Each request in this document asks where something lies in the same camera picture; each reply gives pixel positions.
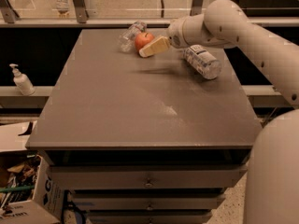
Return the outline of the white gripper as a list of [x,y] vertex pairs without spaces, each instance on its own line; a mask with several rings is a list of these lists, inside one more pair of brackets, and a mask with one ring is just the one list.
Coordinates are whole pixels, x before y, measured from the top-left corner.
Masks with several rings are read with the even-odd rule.
[[188,17],[182,17],[170,21],[166,29],[166,36],[158,35],[151,42],[145,45],[138,53],[141,57],[149,56],[165,52],[169,50],[170,44],[176,49],[187,48],[189,44],[186,42],[183,32],[184,23]]

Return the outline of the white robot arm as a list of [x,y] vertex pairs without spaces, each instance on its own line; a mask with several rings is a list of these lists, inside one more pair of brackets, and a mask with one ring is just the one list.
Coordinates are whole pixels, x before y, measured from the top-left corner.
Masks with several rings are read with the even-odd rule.
[[199,15],[170,22],[139,54],[171,47],[239,48],[295,109],[263,127],[250,152],[243,224],[299,224],[299,46],[250,21],[238,4],[215,0]]

